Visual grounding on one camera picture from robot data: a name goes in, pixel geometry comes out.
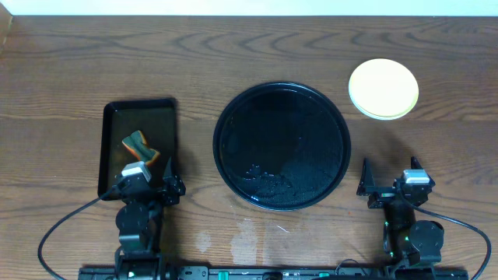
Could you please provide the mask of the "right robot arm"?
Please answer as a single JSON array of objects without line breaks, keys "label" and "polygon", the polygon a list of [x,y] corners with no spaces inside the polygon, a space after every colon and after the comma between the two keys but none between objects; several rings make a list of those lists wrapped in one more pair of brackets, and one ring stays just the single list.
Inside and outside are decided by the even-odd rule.
[{"label": "right robot arm", "polygon": [[370,162],[363,161],[356,194],[368,198],[370,209],[384,211],[383,249],[396,264],[430,266],[441,261],[444,228],[434,221],[418,220],[415,208],[428,200],[434,180],[411,158],[411,168],[394,179],[390,187],[376,185]]}]

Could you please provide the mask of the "pale blue plate back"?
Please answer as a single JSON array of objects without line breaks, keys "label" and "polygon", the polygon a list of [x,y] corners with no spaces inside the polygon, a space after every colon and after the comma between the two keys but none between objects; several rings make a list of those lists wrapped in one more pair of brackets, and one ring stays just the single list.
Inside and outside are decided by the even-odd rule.
[{"label": "pale blue plate back", "polygon": [[392,116],[381,116],[381,115],[377,115],[377,114],[372,114],[369,111],[364,110],[354,99],[351,99],[351,102],[355,106],[355,108],[358,111],[360,111],[362,114],[364,114],[364,115],[366,115],[366,116],[368,116],[370,118],[373,118],[373,119],[376,119],[376,120],[380,120],[380,121],[396,120],[396,119],[399,119],[401,117],[404,117],[407,113],[409,113],[409,111],[402,111],[401,113],[395,114],[395,115],[392,115]]}]

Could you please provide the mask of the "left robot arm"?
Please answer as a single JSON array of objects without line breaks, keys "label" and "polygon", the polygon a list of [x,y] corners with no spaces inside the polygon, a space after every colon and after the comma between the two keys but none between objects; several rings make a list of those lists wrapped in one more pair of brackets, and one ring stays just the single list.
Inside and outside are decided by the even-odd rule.
[{"label": "left robot arm", "polygon": [[117,177],[113,187],[124,207],[117,213],[120,246],[115,252],[116,265],[141,257],[155,257],[165,207],[177,205],[186,188],[169,158],[158,187],[152,185],[152,174],[146,163],[129,163]]}]

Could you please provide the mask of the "yellow plate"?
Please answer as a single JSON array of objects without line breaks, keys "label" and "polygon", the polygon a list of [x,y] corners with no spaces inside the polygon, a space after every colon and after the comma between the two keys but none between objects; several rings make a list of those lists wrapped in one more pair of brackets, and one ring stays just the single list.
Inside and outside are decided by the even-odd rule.
[{"label": "yellow plate", "polygon": [[349,77],[349,97],[381,116],[411,111],[419,98],[416,77],[403,64],[375,58],[357,66]]}]

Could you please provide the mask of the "orange green scrub sponge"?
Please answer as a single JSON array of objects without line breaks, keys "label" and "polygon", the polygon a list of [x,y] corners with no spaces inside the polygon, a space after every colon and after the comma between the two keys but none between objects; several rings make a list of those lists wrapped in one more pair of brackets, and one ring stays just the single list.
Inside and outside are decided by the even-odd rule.
[{"label": "orange green scrub sponge", "polygon": [[138,160],[147,166],[153,165],[160,157],[160,152],[149,147],[146,137],[141,131],[134,131],[122,141],[124,147]]}]

